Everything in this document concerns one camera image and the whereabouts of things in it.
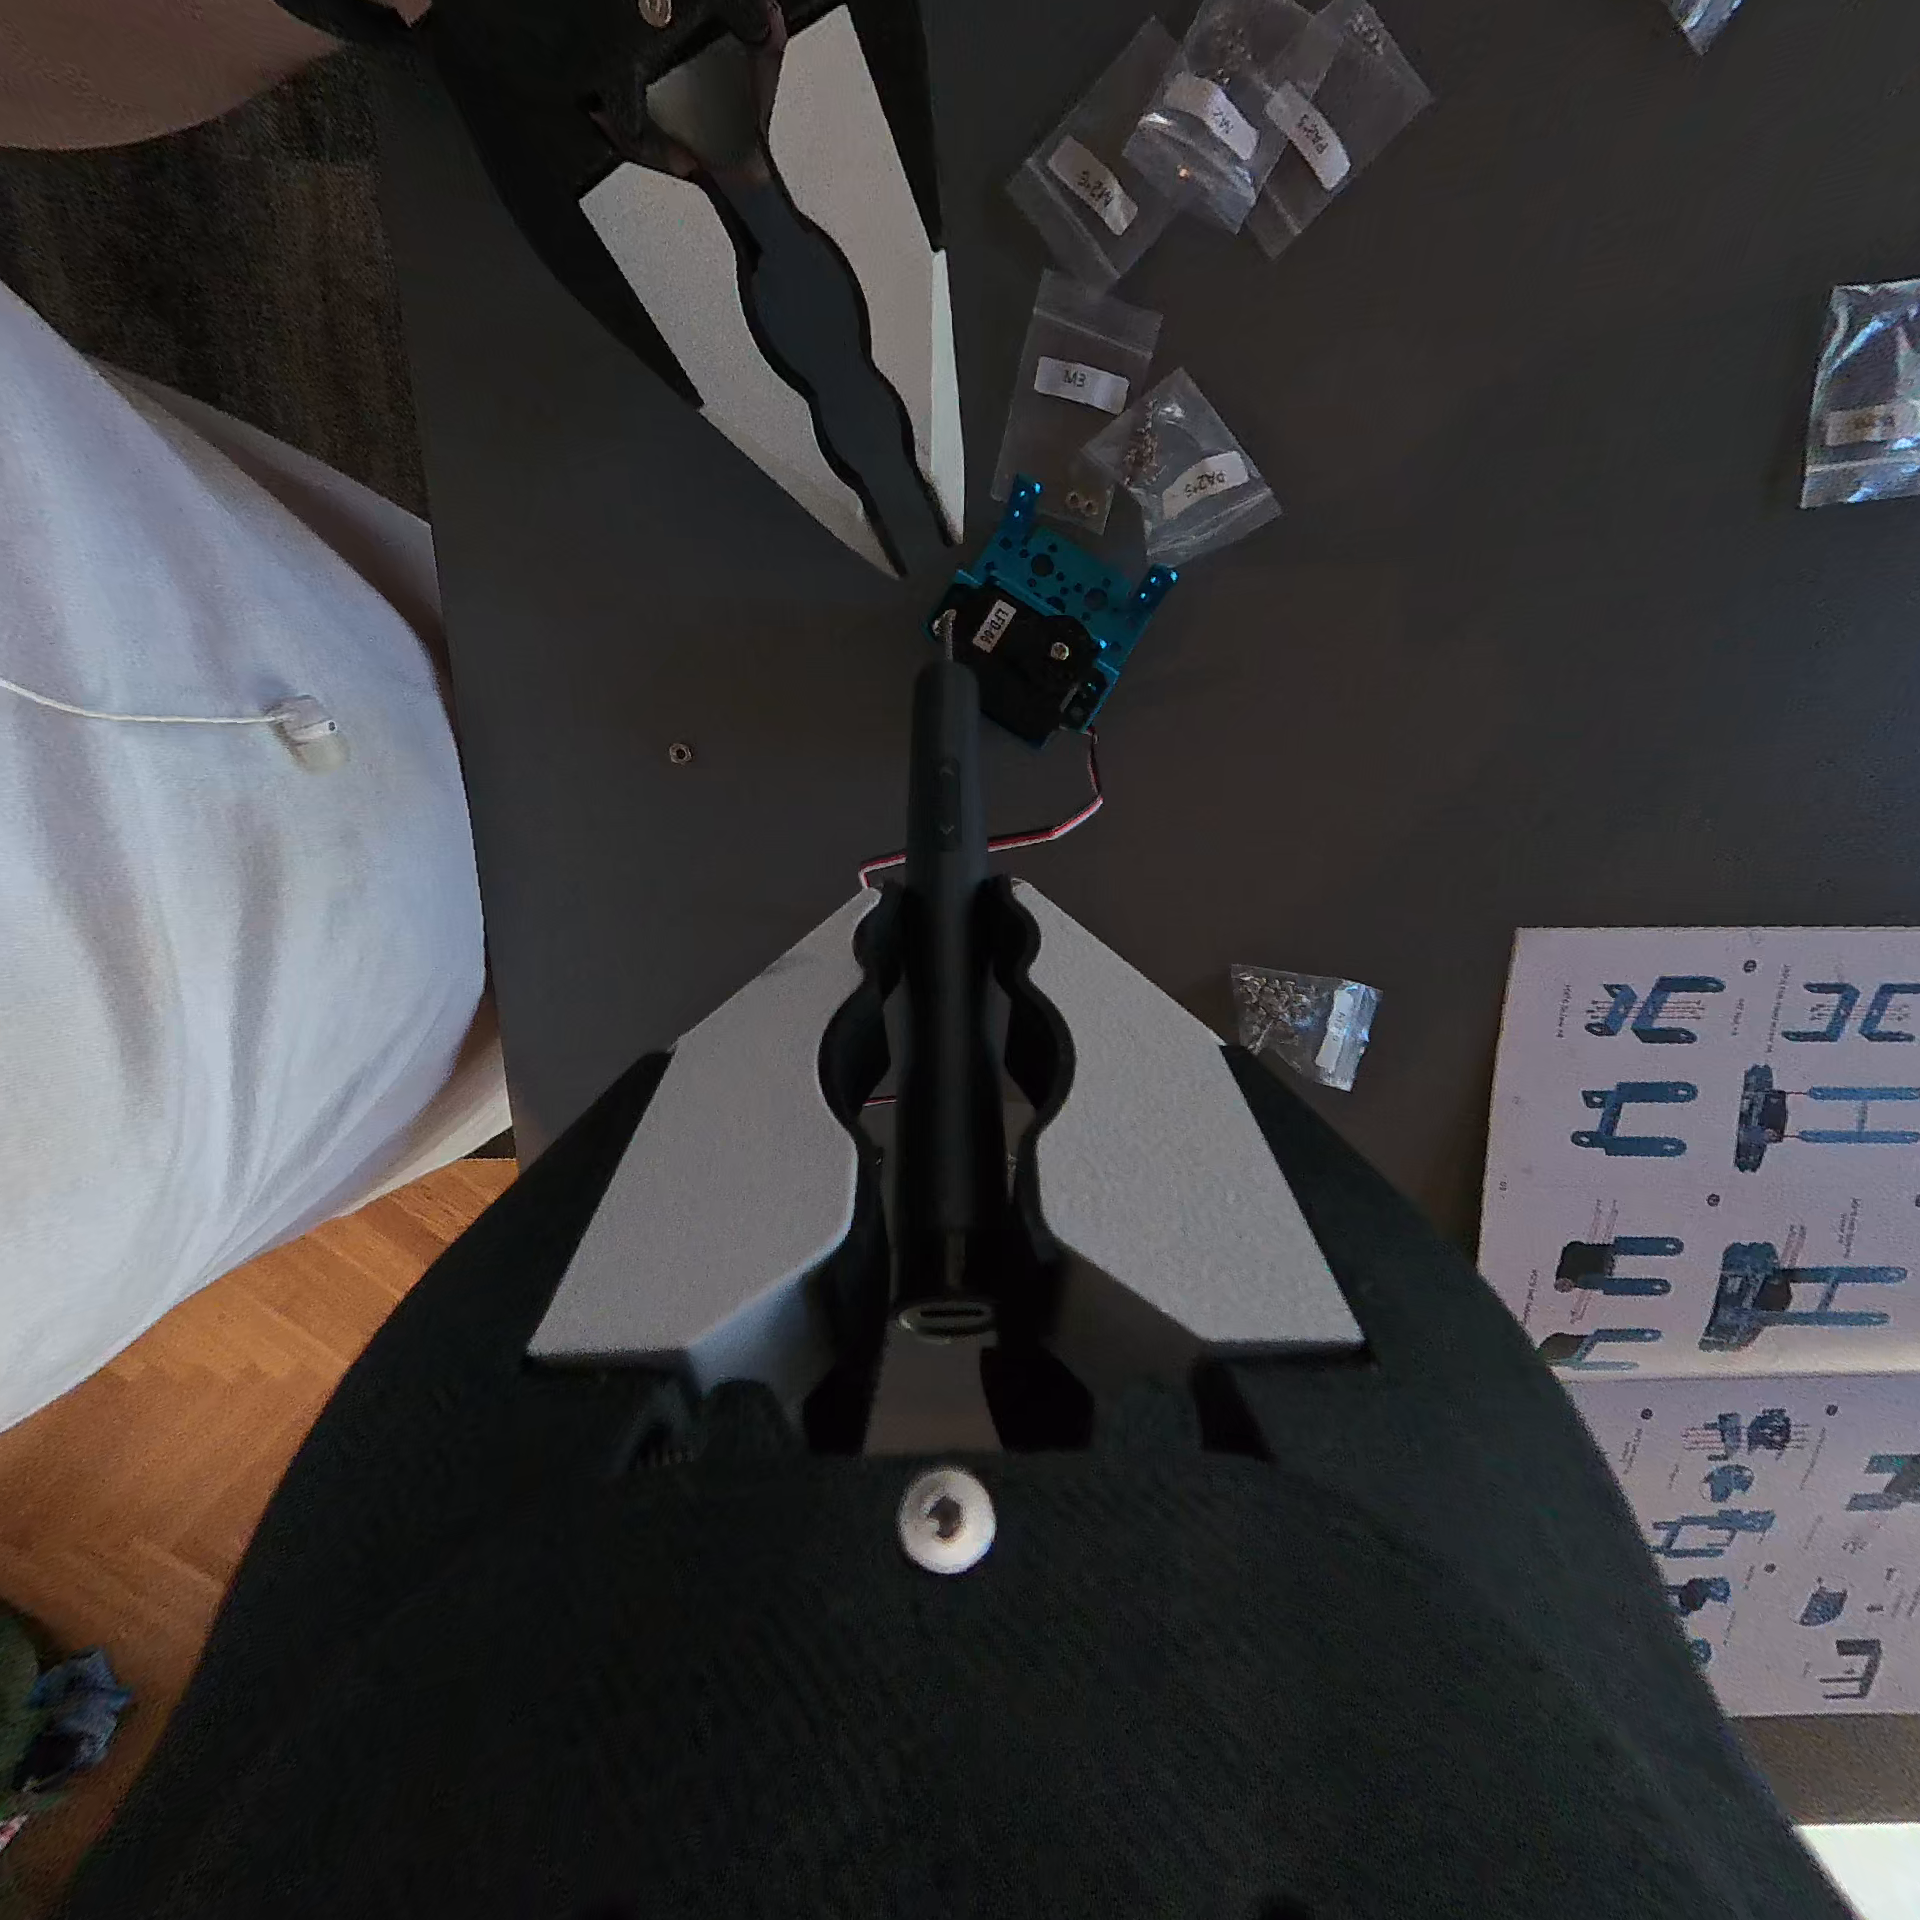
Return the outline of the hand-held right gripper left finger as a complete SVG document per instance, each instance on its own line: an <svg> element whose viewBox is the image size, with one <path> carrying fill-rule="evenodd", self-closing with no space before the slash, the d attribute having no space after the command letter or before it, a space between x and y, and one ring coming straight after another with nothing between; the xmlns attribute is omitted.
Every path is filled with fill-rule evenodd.
<svg viewBox="0 0 1920 1920"><path fill-rule="evenodd" d="M862 984L847 899L685 1033L527 1342L553 1366L828 1373L859 1156L820 1053Z"/></svg>

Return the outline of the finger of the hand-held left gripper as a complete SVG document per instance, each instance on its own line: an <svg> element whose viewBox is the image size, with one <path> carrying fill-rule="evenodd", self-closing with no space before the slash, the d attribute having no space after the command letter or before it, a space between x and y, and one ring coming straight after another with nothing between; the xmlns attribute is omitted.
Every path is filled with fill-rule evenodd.
<svg viewBox="0 0 1920 1920"><path fill-rule="evenodd" d="M582 211L694 387L694 410L855 555L900 543L849 438L896 427L867 266L911 263L897 167L792 181L778 159L688 177L621 161Z"/></svg>
<svg viewBox="0 0 1920 1920"><path fill-rule="evenodd" d="M919 5L800 5L768 125L797 211L853 272L862 345L900 402L943 538L967 519L967 443Z"/></svg>

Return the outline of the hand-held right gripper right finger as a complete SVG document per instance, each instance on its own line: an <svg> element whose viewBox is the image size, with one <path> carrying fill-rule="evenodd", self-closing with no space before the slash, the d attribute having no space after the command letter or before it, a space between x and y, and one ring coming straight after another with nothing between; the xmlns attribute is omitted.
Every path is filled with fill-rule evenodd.
<svg viewBox="0 0 1920 1920"><path fill-rule="evenodd" d="M1022 1306L1088 1387L1330 1362L1363 1328L1225 1043L1026 880L998 886Z"/></svg>

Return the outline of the black screwdriver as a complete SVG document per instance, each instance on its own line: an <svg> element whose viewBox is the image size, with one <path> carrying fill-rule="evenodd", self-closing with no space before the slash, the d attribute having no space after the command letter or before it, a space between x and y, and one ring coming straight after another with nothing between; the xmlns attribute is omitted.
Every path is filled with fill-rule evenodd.
<svg viewBox="0 0 1920 1920"><path fill-rule="evenodd" d="M975 938L989 880L978 684L954 655L954 620L952 610L937 618L941 654L915 684L900 882L908 1052L896 1132L897 1318L931 1339L993 1328L993 1285L975 1270L978 1242L999 1209L989 973Z"/></svg>

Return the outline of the blue metal bracket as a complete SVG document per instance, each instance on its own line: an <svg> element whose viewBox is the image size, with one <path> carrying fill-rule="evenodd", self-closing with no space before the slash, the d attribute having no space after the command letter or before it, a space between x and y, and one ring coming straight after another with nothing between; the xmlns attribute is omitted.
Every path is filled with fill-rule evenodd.
<svg viewBox="0 0 1920 1920"><path fill-rule="evenodd" d="M1156 563L1138 579L1128 579L1097 558L1088 545L1073 540L1070 534L1045 526L1041 519L1041 506L1042 483L1036 476L1020 474L1014 492L1009 493L1009 503L998 519L998 530L980 549L978 558L972 565L960 568L947 587L956 582L970 587L1005 587L1022 597L1045 598L1054 607L1073 612L1100 639L1119 681L1121 672L1128 667L1128 661L1141 649L1148 628L1165 607L1165 601L1177 592L1181 573L1172 565ZM941 601L931 607L924 623L931 642L931 614L937 610ZM1091 735L1097 728L1097 718L1085 732L1071 735Z"/></svg>

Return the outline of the black servo motor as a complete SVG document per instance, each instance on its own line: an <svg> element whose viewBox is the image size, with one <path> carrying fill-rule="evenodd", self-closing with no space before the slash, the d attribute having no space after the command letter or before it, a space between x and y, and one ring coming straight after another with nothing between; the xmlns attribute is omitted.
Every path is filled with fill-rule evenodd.
<svg viewBox="0 0 1920 1920"><path fill-rule="evenodd" d="M1085 732L1117 684L1083 620L1014 588L947 587L931 636L978 680L980 713L1028 747Z"/></svg>

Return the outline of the white square foam frame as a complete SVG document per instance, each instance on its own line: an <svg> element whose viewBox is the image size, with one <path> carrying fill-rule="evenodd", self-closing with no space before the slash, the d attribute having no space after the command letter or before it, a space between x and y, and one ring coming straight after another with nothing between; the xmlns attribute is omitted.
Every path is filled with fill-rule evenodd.
<svg viewBox="0 0 1920 1920"><path fill-rule="evenodd" d="M1920 1914L1915 1819L1807 1821L1796 1834L1859 1917Z"/></svg>

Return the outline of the person's left forearm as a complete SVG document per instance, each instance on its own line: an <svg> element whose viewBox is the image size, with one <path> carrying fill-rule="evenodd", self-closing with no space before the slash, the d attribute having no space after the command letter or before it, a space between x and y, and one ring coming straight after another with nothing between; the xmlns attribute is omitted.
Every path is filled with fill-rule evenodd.
<svg viewBox="0 0 1920 1920"><path fill-rule="evenodd" d="M6 1L2 146L80 153L185 130L336 48L275 1Z"/></svg>

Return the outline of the dark brown desk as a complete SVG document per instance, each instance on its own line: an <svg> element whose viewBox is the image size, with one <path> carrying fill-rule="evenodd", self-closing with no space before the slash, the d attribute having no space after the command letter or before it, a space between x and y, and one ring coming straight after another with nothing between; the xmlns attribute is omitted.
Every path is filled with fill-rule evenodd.
<svg viewBox="0 0 1920 1920"><path fill-rule="evenodd" d="M447 86L379 94L521 1145L900 839L931 574L841 561L563 296ZM1042 892L1204 1013L1241 955L1365 973L1340 1127L1464 1231L1526 920L1915 923L1915 503L1801 513L1829 282L1747 316L1707 438L1433 518L1294 503L1175 592L1110 824ZM685 738L694 763L673 767Z"/></svg>

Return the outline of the clear bag of screws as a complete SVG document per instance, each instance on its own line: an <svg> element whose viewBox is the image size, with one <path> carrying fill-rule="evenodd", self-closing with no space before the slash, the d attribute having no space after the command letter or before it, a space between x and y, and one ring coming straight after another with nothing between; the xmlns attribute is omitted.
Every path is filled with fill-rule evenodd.
<svg viewBox="0 0 1920 1920"><path fill-rule="evenodd" d="M1239 1045L1249 1053L1271 1059L1325 1089L1355 1089L1382 1007L1376 986L1252 963L1234 963L1228 984Z"/></svg>

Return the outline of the group of small clear bags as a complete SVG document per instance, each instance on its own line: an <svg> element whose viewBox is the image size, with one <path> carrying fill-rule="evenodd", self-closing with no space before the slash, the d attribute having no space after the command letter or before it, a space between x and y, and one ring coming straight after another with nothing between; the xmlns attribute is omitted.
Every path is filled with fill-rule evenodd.
<svg viewBox="0 0 1920 1920"><path fill-rule="evenodd" d="M1915 5L1193 5L1009 181L1066 290L1172 313L1041 348L1060 511L1152 568L1296 506L1433 518L1707 438L1699 394L1852 241L1915 238Z"/></svg>

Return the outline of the white printed instruction manual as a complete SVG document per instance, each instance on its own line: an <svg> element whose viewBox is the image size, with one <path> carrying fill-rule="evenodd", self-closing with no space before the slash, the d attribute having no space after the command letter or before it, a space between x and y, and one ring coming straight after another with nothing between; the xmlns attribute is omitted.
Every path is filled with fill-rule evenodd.
<svg viewBox="0 0 1920 1920"><path fill-rule="evenodd" d="M1480 1269L1733 1714L1915 1714L1915 927L1520 930Z"/></svg>

